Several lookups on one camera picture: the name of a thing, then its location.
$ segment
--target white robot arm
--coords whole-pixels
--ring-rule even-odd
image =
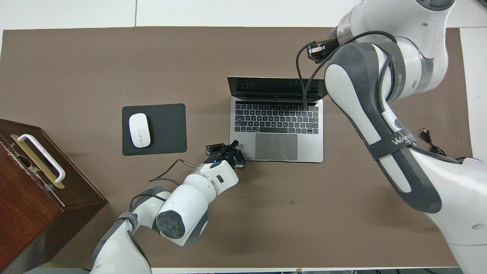
[[[179,246],[195,244],[208,223],[209,203],[239,180],[233,168],[242,169],[245,160],[235,148],[237,145],[234,141],[227,146],[207,146],[206,161],[196,166],[173,193],[162,186],[153,186],[136,195],[129,210],[116,220],[95,248],[91,273],[152,273],[133,237],[141,226]]]
[[[388,105],[431,90],[443,79],[448,64],[445,26],[453,4],[363,0],[343,17],[331,39],[308,48],[308,56],[332,52],[315,59],[329,60],[329,96],[401,198],[438,226],[463,272],[479,274],[487,269],[487,168],[420,149]],[[349,42],[370,31],[390,35]]]

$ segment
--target brown tabletop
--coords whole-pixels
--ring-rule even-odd
[[[227,76],[296,77],[297,51],[329,31],[4,31],[0,118],[44,129],[109,201],[49,265],[89,267],[97,242],[130,199],[153,185],[149,179],[177,158],[198,164],[206,145],[229,142]],[[392,108],[415,134],[428,127],[449,156],[471,156],[459,30],[448,29],[447,36],[450,66],[442,84]],[[316,65],[304,59],[308,76]],[[209,224],[195,246],[137,231],[151,266],[456,266],[437,227],[399,198],[347,118],[324,101],[323,163],[248,162],[237,171],[240,182],[210,204]],[[187,152],[123,156],[122,107],[172,103],[186,105]],[[168,176],[182,182],[189,172],[176,165]]]

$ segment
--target silver laptop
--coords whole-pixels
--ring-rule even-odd
[[[306,107],[298,78],[230,76],[228,84],[230,142],[245,160],[323,162],[323,79],[313,80]]]

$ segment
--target laptop screen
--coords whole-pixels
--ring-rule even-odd
[[[303,92],[298,78],[228,77],[232,96],[253,99],[302,100]],[[307,98],[315,101],[326,95],[323,79],[313,79]]]

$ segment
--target wooden box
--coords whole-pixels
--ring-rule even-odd
[[[49,261],[107,203],[42,129],[3,119],[0,195],[1,274]]]

